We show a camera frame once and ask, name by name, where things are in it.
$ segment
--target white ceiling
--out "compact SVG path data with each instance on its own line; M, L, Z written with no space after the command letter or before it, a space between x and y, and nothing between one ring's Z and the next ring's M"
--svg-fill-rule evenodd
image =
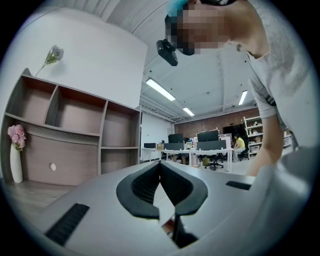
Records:
M162 59L156 42L165 37L168 0L52 0L45 5L79 9L99 16L132 33L148 45L141 85L140 104L148 113L173 123L201 119L254 106L248 90L250 66L245 52L234 46L210 50L206 54L185 56L177 52L178 66ZM176 100L169 101L145 84L153 78ZM238 106L242 92L248 90L244 104ZM189 108L190 117L183 111Z

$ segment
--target desk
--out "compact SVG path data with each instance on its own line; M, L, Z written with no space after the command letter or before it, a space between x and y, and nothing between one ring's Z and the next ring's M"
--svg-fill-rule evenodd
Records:
M168 160L168 154L189 154L189 166L191 166L191 157L192 154L195 154L197 156L203 155L203 156L211 156L216 155L219 153L227 153L228 154L228 160L227 160L227 172L231 172L232 170L232 148L225 148L225 149L215 149L215 150L167 150L167 149L155 149L155 148L142 148L144 151L149 151L149 162L151 161L151 152L159 152L159 159L161 160L162 153L166 153L166 160Z

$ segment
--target person in yellow shirt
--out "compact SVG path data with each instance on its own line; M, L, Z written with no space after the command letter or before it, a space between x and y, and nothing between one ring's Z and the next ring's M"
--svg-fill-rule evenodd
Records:
M242 151L244 151L246 149L245 146L245 142L244 140L240 137L239 134L236 134L234 136L235 141L235 145L233 148L233 158L232 158L232 162L238 162L238 154L240 154Z

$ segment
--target fluorescent light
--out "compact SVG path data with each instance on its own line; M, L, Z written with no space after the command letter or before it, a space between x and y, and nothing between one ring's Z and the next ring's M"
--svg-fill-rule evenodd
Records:
M155 89L157 92L161 93L163 96L165 96L168 100L174 101L176 98L173 97L169 92L167 92L165 89L163 89L157 82L149 78L145 82L148 86L151 86L153 89Z
M190 116L194 116L194 113L192 113L190 110L189 110L189 108L187 108L187 107L185 107L184 109L183 109L185 112L187 112Z
M244 103L245 98L246 98L246 96L247 96L247 93L248 93L248 91L247 91L247 90L245 90L245 91L243 91L243 92L242 92L242 96L241 96L241 99L240 99L239 105L242 105L242 104Z

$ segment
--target white wall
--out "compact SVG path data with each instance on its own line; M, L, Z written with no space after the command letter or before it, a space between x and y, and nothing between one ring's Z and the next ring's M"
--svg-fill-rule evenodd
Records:
M141 127L141 148L144 143L160 143L162 140L168 143L168 129L174 132L174 125L162 119L143 114ZM151 152L151 159L159 158L158 152ZM149 160L148 152L141 152L141 160Z
M28 19L1 63L0 122L22 71L29 68L35 74L52 45L63 48L64 57L46 66L37 77L132 108L139 105L147 45L86 12L46 9Z

